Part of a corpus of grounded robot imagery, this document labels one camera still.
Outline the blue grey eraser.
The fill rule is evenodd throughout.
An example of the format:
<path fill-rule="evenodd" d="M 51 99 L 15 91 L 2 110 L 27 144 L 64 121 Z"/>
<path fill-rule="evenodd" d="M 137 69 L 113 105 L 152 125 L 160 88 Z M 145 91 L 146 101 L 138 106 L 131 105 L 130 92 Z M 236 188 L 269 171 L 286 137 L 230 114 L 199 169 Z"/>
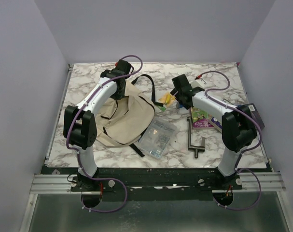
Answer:
<path fill-rule="evenodd" d="M 176 108 L 177 109 L 182 109 L 182 108 L 184 108 L 184 106 L 182 104 L 180 104 L 180 103 L 176 103 Z"/>

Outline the yellow banana toy card pack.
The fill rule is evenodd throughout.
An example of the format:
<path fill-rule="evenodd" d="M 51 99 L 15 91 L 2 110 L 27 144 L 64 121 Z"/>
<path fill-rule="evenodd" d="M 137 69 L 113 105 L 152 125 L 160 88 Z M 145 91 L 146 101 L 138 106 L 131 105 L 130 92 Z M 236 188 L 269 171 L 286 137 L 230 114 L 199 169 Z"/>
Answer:
<path fill-rule="evenodd" d="M 166 111 L 176 100 L 176 97 L 170 92 L 163 94 L 154 105 L 162 112 Z"/>

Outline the cream canvas backpack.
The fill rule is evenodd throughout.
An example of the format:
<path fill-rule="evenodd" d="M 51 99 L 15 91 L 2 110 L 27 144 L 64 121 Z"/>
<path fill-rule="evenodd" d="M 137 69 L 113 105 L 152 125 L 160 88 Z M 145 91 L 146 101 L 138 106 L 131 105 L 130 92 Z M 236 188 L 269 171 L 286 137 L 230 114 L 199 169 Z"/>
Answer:
<path fill-rule="evenodd" d="M 138 155 L 144 154 L 135 145 L 152 122 L 155 115 L 155 85 L 151 76 L 152 95 L 147 97 L 132 82 L 126 82 L 125 97 L 120 100 L 109 98 L 96 115 L 97 141 L 106 147 L 131 147 Z"/>

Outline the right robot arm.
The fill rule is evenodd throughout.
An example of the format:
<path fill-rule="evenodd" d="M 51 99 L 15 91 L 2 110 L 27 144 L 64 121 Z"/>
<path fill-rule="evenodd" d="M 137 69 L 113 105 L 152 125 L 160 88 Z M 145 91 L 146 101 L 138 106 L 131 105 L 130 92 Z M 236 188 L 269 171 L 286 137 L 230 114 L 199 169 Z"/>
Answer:
<path fill-rule="evenodd" d="M 244 152 L 257 148 L 260 142 L 249 148 L 261 128 L 251 116 L 247 105 L 232 105 L 223 102 L 209 94 L 210 91 L 224 91 L 224 88 L 203 89 L 193 87 L 186 75 L 182 74 L 172 79 L 176 91 L 176 100 L 186 109 L 198 108 L 209 113 L 222 125 L 222 141 L 225 145 L 222 160 L 217 166 L 214 185 L 225 189 L 231 184 L 231 177 L 236 173 L 236 167 Z"/>

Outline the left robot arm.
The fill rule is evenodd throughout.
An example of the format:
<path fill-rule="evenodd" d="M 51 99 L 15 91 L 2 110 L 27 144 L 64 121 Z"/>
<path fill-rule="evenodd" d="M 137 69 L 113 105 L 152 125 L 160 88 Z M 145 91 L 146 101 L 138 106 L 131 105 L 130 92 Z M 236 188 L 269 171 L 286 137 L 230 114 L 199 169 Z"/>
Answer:
<path fill-rule="evenodd" d="M 93 155 L 93 143 L 98 134 L 95 117 L 108 98 L 119 100 L 125 96 L 126 78 L 132 70 L 129 62 L 119 60 L 115 68 L 101 73 L 97 85 L 79 104 L 65 109 L 66 147 L 76 151 L 78 172 L 84 176 L 82 185 L 88 191 L 95 190 L 99 184 L 94 176 L 98 169 Z"/>

